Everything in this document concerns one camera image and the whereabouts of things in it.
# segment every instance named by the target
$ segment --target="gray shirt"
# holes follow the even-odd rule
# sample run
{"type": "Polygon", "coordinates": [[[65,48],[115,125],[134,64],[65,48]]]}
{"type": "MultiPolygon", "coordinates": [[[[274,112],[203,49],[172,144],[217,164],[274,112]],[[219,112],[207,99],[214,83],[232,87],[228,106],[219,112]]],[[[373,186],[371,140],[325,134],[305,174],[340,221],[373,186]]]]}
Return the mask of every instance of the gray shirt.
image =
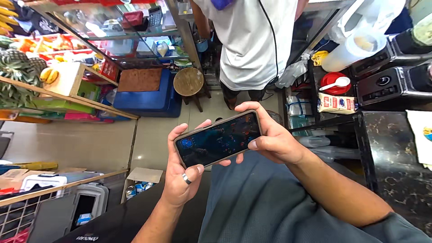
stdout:
{"type": "Polygon", "coordinates": [[[432,240],[400,215],[357,228],[328,214],[285,165],[259,153],[212,167],[199,242],[416,243],[432,240]]]}

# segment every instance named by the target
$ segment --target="wire rack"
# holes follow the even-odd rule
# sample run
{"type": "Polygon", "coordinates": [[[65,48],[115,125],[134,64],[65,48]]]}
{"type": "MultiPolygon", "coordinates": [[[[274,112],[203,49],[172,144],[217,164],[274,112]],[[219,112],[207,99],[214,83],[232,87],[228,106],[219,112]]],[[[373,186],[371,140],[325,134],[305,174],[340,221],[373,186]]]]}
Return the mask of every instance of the wire rack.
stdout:
{"type": "Polygon", "coordinates": [[[40,203],[69,195],[71,188],[51,192],[34,198],[0,207],[0,243],[24,243],[27,241],[40,203]]]}

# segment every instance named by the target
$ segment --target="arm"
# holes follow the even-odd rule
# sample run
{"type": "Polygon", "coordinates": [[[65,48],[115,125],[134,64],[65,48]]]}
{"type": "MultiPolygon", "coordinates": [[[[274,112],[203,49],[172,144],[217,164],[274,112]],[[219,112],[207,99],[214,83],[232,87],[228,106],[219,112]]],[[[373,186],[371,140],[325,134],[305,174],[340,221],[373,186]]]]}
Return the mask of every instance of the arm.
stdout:
{"type": "MultiPolygon", "coordinates": [[[[210,125],[211,120],[206,120],[197,128],[210,125]]],[[[168,243],[177,225],[183,205],[191,200],[197,193],[201,181],[204,166],[199,164],[184,170],[180,157],[175,151],[174,139],[187,129],[183,123],[175,127],[168,135],[168,164],[166,167],[165,187],[159,202],[153,209],[143,227],[133,239],[132,243],[168,243]],[[183,173],[192,182],[187,184],[183,173]]]]}
{"type": "Polygon", "coordinates": [[[258,102],[244,102],[235,110],[258,112],[264,136],[248,145],[268,159],[283,163],[329,214],[356,227],[380,221],[393,212],[375,193],[339,174],[277,124],[258,102]]]}
{"type": "Polygon", "coordinates": [[[210,38],[209,20],[204,16],[201,8],[191,0],[192,12],[194,13],[195,23],[198,33],[202,38],[210,38]]]}
{"type": "Polygon", "coordinates": [[[306,8],[306,5],[308,4],[309,0],[299,0],[297,3],[297,9],[295,10],[295,19],[297,20],[300,15],[302,15],[303,11],[306,8]]]}

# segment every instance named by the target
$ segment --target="clothing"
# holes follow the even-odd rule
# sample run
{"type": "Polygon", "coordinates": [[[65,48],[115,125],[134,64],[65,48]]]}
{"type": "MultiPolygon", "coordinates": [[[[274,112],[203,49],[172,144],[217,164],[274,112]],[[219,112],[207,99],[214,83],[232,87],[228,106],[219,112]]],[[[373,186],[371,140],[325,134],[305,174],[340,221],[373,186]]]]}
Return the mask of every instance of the clothing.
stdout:
{"type": "MultiPolygon", "coordinates": [[[[220,83],[222,94],[225,99],[234,99],[240,93],[240,90],[230,90],[224,83],[220,83]]],[[[266,93],[266,89],[262,90],[248,90],[249,97],[252,101],[261,101],[266,93]]]]}
{"type": "Polygon", "coordinates": [[[248,151],[213,165],[199,242],[419,243],[432,240],[395,213],[356,228],[328,214],[285,165],[248,151]]]}
{"type": "MultiPolygon", "coordinates": [[[[214,23],[223,43],[220,80],[231,90],[262,90],[276,76],[273,34],[258,0],[235,0],[218,11],[210,0],[194,0],[214,23]]],[[[289,58],[297,0],[261,0],[273,25],[279,76],[289,58]]]]}

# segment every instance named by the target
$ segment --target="silver ring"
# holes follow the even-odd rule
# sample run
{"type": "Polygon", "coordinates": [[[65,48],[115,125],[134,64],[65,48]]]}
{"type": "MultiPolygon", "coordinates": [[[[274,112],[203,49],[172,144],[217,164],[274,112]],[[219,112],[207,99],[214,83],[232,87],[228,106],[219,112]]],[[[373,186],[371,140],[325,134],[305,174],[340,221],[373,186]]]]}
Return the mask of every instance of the silver ring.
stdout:
{"type": "Polygon", "coordinates": [[[192,183],[192,182],[188,179],[186,173],[183,173],[183,175],[181,175],[181,176],[183,177],[183,180],[184,180],[188,185],[192,183]]]}

